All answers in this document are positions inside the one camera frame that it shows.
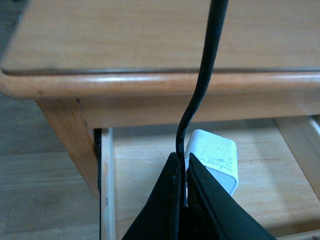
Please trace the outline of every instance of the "wooden floor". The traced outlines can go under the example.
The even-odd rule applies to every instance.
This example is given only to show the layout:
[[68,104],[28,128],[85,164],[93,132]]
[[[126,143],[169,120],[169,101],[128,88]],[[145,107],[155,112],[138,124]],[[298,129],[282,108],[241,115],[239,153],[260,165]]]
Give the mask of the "wooden floor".
[[[0,0],[0,56],[26,3]],[[98,238],[99,200],[37,105],[0,94],[0,239]]]

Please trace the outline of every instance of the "wooden table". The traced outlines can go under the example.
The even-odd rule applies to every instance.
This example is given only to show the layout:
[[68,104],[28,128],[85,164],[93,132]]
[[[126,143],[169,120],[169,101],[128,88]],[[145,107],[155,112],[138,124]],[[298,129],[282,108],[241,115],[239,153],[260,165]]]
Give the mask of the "wooden table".
[[[210,1],[31,0],[0,91],[34,99],[95,195],[92,129],[178,123]],[[320,2],[230,0],[194,121],[320,114]]]

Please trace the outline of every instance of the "white power adapter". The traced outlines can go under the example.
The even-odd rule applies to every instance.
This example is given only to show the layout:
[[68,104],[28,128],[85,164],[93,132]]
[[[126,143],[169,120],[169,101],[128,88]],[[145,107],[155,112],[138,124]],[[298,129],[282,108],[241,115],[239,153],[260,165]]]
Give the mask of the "white power adapter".
[[238,158],[235,142],[203,131],[194,130],[186,146],[185,169],[189,167],[190,153],[193,153],[212,176],[232,196],[239,184]]

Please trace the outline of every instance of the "black wire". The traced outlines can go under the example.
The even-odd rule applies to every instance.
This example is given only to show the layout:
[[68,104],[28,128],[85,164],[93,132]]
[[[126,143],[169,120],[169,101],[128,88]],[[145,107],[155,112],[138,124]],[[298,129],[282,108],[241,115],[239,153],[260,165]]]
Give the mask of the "black wire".
[[211,0],[209,17],[205,33],[202,60],[196,87],[191,101],[186,108],[175,138],[175,151],[181,167],[181,203],[187,204],[186,199],[186,166],[185,166],[185,135],[187,127],[198,110],[209,85],[213,71],[219,39],[226,15],[228,0]]

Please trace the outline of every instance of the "light wood surface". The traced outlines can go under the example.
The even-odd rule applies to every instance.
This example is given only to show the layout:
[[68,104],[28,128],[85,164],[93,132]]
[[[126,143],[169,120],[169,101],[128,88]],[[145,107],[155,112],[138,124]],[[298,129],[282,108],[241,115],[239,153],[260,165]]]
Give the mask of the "light wood surface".
[[[89,128],[179,123],[190,95],[80,98]],[[317,89],[207,93],[193,121],[287,117],[320,113]]]
[[[117,239],[146,203],[175,150],[176,127],[113,129]],[[272,119],[193,123],[186,140],[194,129],[235,141],[239,186],[233,197],[274,236],[319,229],[320,202]]]
[[317,240],[320,238],[320,230],[302,232],[288,236],[278,237],[278,240]]
[[98,161],[77,99],[37,100],[36,103],[98,198]]
[[[127,73],[10,76],[0,89],[14,98],[166,96],[193,93],[198,73]],[[320,71],[213,73],[207,92],[260,93],[320,89]]]
[[[198,69],[209,0],[31,0],[6,73]],[[314,0],[231,0],[216,68],[319,68]]]
[[116,202],[113,129],[105,128],[101,132],[101,240],[116,239]]
[[320,199],[320,126],[309,116],[276,118],[275,123]]

